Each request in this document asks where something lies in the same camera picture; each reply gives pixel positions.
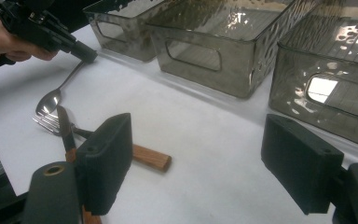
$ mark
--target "fork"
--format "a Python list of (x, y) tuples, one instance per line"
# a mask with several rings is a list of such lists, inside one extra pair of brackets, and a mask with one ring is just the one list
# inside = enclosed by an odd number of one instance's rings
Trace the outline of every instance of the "fork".
[[(32, 119), (49, 133), (52, 133), (56, 136), (61, 136), (60, 124), (58, 122), (59, 118), (57, 116), (49, 113), (46, 115), (38, 113), (38, 115)], [(93, 134), (91, 131), (77, 128), (74, 123), (71, 123), (71, 126), (74, 133), (86, 139)], [(154, 169), (158, 169), (162, 172), (166, 172), (168, 170), (172, 161), (172, 157), (169, 155), (135, 144), (132, 146), (132, 158), (142, 164), (150, 166)]]
[[(38, 112), (38, 115), (35, 118), (32, 118), (37, 124), (46, 129), (49, 133), (52, 133), (56, 136), (61, 136), (60, 133), (60, 123), (58, 122), (58, 117), (53, 114), (43, 114)], [(92, 135), (91, 131), (79, 129), (75, 126), (74, 123), (71, 123), (72, 132), (84, 137), (89, 138)]]

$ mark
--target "gray storage bin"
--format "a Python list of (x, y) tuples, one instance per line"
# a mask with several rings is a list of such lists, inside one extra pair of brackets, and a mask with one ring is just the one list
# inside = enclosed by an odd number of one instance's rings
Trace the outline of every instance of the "gray storage bin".
[(314, 0), (184, 0), (147, 22), (160, 69), (248, 98)]
[(325, 1), (279, 42), (269, 105), (358, 144), (358, 1)]
[(102, 0), (83, 9), (103, 49), (147, 62), (156, 53), (145, 22), (175, 0)]

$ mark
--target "knife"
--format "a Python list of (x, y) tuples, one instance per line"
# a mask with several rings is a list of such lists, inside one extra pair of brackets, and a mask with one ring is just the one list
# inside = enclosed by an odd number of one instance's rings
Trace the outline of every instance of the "knife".
[(63, 146), (66, 151), (66, 161), (74, 162), (76, 160), (76, 144), (74, 134), (72, 132), (71, 122), (69, 121), (65, 108), (60, 105), (57, 105), (57, 114)]
[[(65, 147), (65, 158), (68, 162), (75, 162), (76, 160), (76, 144), (74, 134), (72, 132), (72, 125), (69, 121), (68, 114), (63, 106), (57, 105), (58, 122), (60, 124), (60, 132), (62, 135), (63, 146)], [(86, 224), (102, 224), (99, 216), (93, 216), (91, 212), (86, 211), (84, 205), (82, 206), (83, 220)]]

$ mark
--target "wooden handle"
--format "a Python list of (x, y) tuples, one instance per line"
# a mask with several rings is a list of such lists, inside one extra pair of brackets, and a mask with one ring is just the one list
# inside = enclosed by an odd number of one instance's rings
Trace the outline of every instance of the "wooden handle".
[[(66, 161), (74, 163), (76, 160), (76, 148), (72, 148), (65, 153)], [(99, 216), (93, 216), (91, 212), (86, 211), (84, 205), (82, 206), (83, 211), (83, 223), (85, 224), (102, 224)]]
[(170, 167), (172, 157), (152, 149), (133, 145), (132, 158), (152, 168), (166, 172)]

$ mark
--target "spoon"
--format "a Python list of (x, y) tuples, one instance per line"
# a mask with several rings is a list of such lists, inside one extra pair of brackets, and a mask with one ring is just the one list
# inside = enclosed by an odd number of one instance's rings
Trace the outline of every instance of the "spoon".
[(76, 72), (85, 64), (85, 62), (80, 62), (71, 74), (66, 78), (66, 80), (59, 86), (57, 89), (46, 94), (36, 106), (36, 114), (41, 113), (43, 115), (53, 112), (57, 104), (61, 100), (61, 88), (65, 83), (74, 75)]

